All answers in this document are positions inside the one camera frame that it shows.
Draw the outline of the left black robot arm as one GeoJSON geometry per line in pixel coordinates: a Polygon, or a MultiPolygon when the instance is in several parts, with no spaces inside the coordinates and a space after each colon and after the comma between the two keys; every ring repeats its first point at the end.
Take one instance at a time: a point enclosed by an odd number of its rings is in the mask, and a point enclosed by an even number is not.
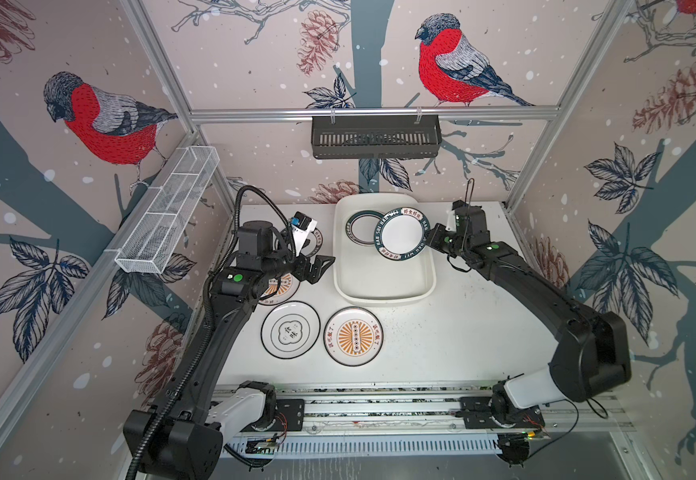
{"type": "Polygon", "coordinates": [[[228,440],[250,425],[270,426],[276,416],[272,385],[246,381],[210,417],[217,380],[241,330],[265,296],[271,280],[287,274],[316,284],[334,264],[301,250],[316,221],[298,212],[283,230],[268,221],[248,221],[232,232],[231,248],[202,293],[203,319],[183,358],[145,411],[134,410],[123,426],[132,455],[126,476],[209,478],[228,440]]]}

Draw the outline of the green red rim plate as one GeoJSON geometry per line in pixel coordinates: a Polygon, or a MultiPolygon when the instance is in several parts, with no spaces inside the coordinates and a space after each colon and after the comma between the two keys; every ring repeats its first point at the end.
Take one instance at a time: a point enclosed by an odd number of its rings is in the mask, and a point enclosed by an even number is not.
{"type": "Polygon", "coordinates": [[[355,212],[345,224],[347,238],[359,246],[373,246],[375,229],[383,216],[383,213],[374,210],[355,212]]]}

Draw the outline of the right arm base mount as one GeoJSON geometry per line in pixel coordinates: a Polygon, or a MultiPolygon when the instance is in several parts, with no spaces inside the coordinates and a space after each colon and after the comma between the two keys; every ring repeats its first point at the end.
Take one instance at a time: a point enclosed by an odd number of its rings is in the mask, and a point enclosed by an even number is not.
{"type": "Polygon", "coordinates": [[[464,421],[465,427],[476,429],[543,429],[545,421],[539,407],[516,408],[505,397],[461,397],[454,416],[464,421]]]}

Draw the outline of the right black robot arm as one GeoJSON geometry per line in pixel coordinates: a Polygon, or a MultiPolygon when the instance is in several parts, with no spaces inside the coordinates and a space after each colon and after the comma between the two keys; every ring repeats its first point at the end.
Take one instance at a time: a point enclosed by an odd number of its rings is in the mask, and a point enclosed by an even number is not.
{"type": "Polygon", "coordinates": [[[425,233],[425,244],[449,261],[464,260],[466,272],[510,293],[557,341],[547,366],[493,386],[490,408],[497,423],[515,424],[541,404],[585,402],[631,380],[627,327],[616,313],[599,313],[573,299],[516,249],[492,240],[481,207],[458,200],[452,209],[456,228],[435,225],[425,233]]]}

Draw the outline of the green rim hao wei plate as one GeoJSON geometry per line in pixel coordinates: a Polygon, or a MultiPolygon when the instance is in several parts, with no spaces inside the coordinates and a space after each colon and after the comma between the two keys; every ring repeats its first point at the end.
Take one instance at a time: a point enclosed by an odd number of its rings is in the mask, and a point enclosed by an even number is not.
{"type": "Polygon", "coordinates": [[[409,260],[425,248],[425,236],[429,229],[430,223],[419,209],[393,209],[378,221],[373,235],[375,249],[388,260],[409,260]]]}

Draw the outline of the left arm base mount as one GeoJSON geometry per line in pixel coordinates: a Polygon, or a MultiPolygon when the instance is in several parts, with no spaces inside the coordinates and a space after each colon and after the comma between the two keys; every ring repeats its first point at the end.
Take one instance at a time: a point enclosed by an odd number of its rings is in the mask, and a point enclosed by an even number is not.
{"type": "Polygon", "coordinates": [[[300,432],[303,428],[304,416],[304,400],[278,399],[275,407],[266,406],[263,417],[244,427],[242,432],[300,432]]]}

